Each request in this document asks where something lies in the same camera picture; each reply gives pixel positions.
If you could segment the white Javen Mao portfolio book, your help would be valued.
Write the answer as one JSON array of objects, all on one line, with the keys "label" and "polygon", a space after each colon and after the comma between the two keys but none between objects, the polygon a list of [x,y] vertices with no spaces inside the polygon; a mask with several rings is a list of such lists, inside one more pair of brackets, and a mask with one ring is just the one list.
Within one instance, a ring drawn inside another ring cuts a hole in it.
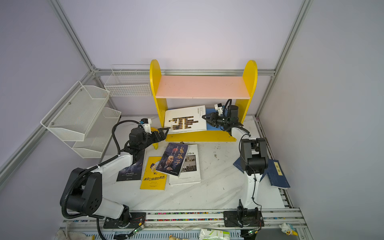
[{"label": "white Javen Mao portfolio book", "polygon": [[164,127],[169,128],[169,134],[206,131],[207,122],[202,118],[205,114],[205,106],[167,110]]}]

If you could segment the dark purple portrait book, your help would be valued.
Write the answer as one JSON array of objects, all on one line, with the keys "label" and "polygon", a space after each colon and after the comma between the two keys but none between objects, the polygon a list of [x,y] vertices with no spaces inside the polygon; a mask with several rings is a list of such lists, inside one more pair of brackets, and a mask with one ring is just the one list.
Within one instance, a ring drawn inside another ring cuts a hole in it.
[{"label": "dark purple portrait book", "polygon": [[156,167],[156,171],[178,177],[188,149],[187,144],[169,143]]}]

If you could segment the white Chokladfabriken book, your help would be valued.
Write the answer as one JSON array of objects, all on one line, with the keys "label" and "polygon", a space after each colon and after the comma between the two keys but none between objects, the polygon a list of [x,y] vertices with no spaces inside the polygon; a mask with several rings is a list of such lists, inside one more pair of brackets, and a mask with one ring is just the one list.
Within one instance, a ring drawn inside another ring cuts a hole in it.
[{"label": "white Chokladfabriken book", "polygon": [[170,176],[170,186],[198,184],[201,182],[198,145],[189,145],[187,156],[183,162],[180,175]]}]

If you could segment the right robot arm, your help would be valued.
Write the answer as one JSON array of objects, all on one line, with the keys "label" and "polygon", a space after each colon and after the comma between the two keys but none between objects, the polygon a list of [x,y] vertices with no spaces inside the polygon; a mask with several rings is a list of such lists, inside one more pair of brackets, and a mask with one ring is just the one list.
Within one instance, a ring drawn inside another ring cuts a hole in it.
[{"label": "right robot arm", "polygon": [[238,141],[242,176],[242,193],[237,207],[237,221],[240,227],[251,219],[261,223],[262,205],[257,203],[257,193],[261,178],[269,165],[267,143],[264,138],[251,134],[238,117],[239,107],[235,105],[215,105],[213,112],[202,118],[208,125],[227,132]]}]

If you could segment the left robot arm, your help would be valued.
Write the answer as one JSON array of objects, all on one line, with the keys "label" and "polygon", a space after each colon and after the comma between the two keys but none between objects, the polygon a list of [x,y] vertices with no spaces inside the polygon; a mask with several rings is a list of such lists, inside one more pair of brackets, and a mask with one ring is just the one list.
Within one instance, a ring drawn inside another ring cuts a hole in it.
[{"label": "left robot arm", "polygon": [[121,148],[112,128],[112,139],[117,147],[117,154],[93,167],[74,169],[69,176],[60,199],[62,215],[66,219],[91,217],[97,220],[112,219],[121,225],[131,221],[130,208],[127,205],[108,200],[103,196],[103,179],[107,174],[114,175],[124,167],[129,167],[143,156],[147,147],[166,139],[169,128],[152,131],[149,124],[138,122],[132,129],[129,140]]}]

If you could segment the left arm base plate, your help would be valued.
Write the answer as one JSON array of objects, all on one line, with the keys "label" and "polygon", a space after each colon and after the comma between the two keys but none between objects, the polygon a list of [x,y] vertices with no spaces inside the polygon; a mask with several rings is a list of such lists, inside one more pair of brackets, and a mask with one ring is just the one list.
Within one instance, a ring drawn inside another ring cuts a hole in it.
[{"label": "left arm base plate", "polygon": [[106,218],[104,229],[135,229],[139,225],[144,225],[147,213],[145,212],[130,212],[128,217],[122,219]]}]

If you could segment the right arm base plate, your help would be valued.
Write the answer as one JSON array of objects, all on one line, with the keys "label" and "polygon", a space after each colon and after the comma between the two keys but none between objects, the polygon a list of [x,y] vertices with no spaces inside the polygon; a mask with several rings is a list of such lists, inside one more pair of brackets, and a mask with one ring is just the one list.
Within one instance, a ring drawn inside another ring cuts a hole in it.
[{"label": "right arm base plate", "polygon": [[261,211],[256,215],[239,217],[236,211],[224,211],[224,224],[228,228],[264,227],[264,218]]}]

